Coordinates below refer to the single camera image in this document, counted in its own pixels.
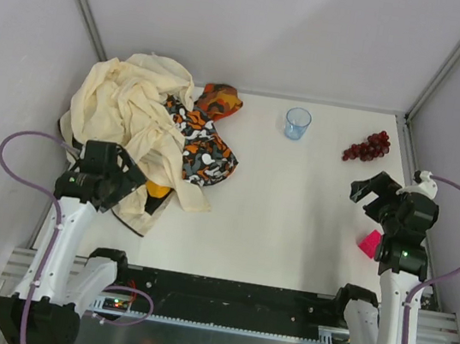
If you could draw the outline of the yellow orange cloth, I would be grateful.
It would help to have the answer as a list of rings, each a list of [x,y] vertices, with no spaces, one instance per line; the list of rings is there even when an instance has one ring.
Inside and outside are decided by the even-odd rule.
[[[146,190],[148,192],[148,196],[156,199],[163,199],[164,197],[169,195],[171,191],[169,187],[158,185],[157,183],[152,181],[146,182]]]

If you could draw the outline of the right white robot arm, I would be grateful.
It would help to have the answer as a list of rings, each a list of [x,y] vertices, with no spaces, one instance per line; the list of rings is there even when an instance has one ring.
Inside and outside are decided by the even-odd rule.
[[[340,288],[336,303],[349,329],[350,344],[416,344],[417,319],[428,257],[423,241],[437,222],[438,186],[429,172],[416,172],[414,185],[401,187],[386,172],[352,182],[350,199],[370,193],[365,214],[382,228],[375,248],[380,294],[356,285]]]

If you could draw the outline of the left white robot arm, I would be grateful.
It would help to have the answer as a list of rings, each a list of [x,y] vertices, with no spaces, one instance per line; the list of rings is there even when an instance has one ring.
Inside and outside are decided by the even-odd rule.
[[[74,344],[87,308],[128,268],[125,252],[99,247],[72,276],[78,247],[98,214],[145,183],[119,144],[86,142],[75,166],[55,182],[52,222],[27,273],[10,296],[0,296],[0,331],[8,344]]]

